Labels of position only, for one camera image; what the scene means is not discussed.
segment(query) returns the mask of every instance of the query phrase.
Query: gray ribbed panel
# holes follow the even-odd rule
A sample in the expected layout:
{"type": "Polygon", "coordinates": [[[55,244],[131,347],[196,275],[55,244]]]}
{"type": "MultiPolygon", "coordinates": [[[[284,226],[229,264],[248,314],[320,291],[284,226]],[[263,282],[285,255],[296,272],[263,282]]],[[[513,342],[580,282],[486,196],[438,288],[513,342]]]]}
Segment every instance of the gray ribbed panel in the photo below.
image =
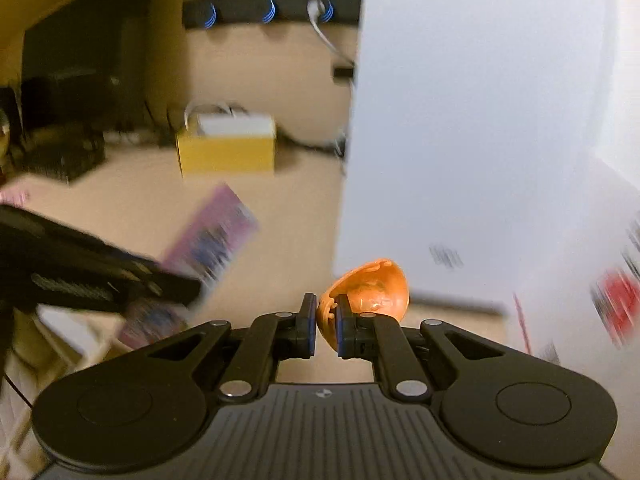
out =
{"type": "Polygon", "coordinates": [[[597,465],[528,474],[481,462],[452,443],[423,406],[375,384],[273,384],[223,408],[183,454],[144,471],[92,476],[52,466],[42,480],[611,480],[597,465]],[[331,395],[318,395],[324,389],[331,395]]]}

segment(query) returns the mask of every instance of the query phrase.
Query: red line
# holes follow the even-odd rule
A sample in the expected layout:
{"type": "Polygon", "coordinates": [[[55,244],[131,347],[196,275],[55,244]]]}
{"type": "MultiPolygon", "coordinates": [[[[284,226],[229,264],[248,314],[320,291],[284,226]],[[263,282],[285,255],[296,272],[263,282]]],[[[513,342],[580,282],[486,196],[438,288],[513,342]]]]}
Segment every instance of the red line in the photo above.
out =
{"type": "Polygon", "coordinates": [[[522,313],[522,307],[518,297],[514,294],[513,301],[516,302],[516,312],[518,313],[518,322],[520,323],[520,329],[522,330],[522,338],[524,339],[524,348],[527,349],[527,354],[531,355],[531,343],[529,342],[529,334],[527,334],[527,325],[524,323],[524,314],[522,313]]]}

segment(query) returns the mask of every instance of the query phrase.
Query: black monitor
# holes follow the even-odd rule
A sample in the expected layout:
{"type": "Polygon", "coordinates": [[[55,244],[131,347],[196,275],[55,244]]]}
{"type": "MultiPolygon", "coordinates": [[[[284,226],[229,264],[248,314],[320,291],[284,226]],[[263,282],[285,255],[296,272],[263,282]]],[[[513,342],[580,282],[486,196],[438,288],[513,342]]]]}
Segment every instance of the black monitor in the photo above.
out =
{"type": "Polygon", "coordinates": [[[97,130],[143,124],[150,0],[75,0],[26,31],[25,130],[84,123],[97,130]]]}

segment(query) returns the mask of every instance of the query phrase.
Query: orange plastic shell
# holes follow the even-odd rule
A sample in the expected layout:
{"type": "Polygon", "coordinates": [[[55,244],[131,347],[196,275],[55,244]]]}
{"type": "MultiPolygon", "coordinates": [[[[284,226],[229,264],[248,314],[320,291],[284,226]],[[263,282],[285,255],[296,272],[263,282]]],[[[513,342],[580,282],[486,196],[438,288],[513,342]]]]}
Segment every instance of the orange plastic shell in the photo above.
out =
{"type": "Polygon", "coordinates": [[[409,306],[409,286],[395,262],[383,258],[350,270],[320,296],[316,309],[318,328],[334,350],[337,350],[337,341],[331,309],[339,294],[347,295],[353,312],[376,312],[398,321],[409,306]]]}

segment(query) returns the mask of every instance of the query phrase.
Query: yellow box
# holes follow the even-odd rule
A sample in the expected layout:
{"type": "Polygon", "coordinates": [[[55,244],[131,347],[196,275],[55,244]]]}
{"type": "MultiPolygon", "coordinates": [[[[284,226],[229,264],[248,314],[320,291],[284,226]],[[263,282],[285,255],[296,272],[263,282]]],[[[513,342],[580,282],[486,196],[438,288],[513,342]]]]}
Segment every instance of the yellow box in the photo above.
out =
{"type": "Polygon", "coordinates": [[[275,126],[270,134],[194,135],[177,137],[182,174],[206,171],[273,171],[275,126]]]}

